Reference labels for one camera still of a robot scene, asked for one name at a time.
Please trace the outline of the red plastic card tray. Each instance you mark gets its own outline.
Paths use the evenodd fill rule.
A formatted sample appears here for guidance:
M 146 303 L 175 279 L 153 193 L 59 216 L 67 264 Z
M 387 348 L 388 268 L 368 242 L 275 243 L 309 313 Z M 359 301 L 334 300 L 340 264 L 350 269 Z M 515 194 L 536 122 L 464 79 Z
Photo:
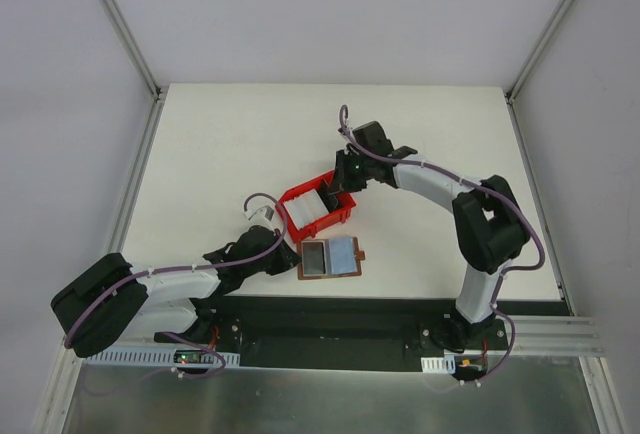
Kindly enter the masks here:
M 329 192 L 333 177 L 334 172 L 329 171 L 288 189 L 280 197 L 287 214 L 287 230 L 295 243 L 314 238 L 320 231 L 350 218 L 356 202 L 349 193 Z

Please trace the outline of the dark credit card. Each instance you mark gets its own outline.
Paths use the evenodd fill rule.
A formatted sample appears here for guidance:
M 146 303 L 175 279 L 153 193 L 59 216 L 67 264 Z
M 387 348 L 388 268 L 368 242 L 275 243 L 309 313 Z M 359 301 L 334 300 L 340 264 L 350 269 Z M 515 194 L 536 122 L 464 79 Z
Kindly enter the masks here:
M 314 241 L 303 243 L 301 257 L 305 276 L 325 274 L 325 248 L 323 242 Z

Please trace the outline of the brown leather card holder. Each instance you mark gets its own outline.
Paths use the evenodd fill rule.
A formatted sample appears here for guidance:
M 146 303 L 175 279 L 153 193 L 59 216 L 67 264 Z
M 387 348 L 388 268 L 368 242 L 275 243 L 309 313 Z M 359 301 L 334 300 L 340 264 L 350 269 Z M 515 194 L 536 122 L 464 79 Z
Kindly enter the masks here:
M 301 257 L 302 244 L 314 241 L 324 243 L 326 272 L 324 275 L 305 276 Z M 358 239 L 352 236 L 306 239 L 297 244 L 297 254 L 301 257 L 301 263 L 297 266 L 297 277 L 304 281 L 359 277 L 362 275 L 362 263 L 366 260 L 366 254 L 360 248 Z

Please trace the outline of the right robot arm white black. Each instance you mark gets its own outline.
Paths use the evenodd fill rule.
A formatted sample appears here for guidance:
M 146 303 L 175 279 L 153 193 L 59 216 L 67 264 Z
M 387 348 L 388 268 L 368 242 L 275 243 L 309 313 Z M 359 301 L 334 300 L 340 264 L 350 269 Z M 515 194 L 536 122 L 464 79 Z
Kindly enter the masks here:
M 394 148 L 377 121 L 350 129 L 342 119 L 339 133 L 348 144 L 336 152 L 331 193 L 359 192 L 375 180 L 417 194 L 453 216 L 466 271 L 455 306 L 432 330 L 431 341 L 456 353 L 473 348 L 495 320 L 504 270 L 531 239 L 509 183 L 498 175 L 468 180 L 429 163 L 413 148 Z

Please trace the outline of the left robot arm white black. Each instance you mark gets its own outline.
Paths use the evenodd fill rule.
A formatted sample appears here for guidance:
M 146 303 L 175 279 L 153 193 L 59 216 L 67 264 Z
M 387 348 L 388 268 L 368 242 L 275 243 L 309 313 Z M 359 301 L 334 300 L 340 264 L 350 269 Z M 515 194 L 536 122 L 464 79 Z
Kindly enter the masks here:
M 104 255 L 50 302 L 65 347 L 89 358 L 127 339 L 213 346 L 222 330 L 213 312 L 219 298 L 255 274 L 279 275 L 301 262 L 278 230 L 263 226 L 203 258 L 202 265 L 133 274 L 121 253 Z

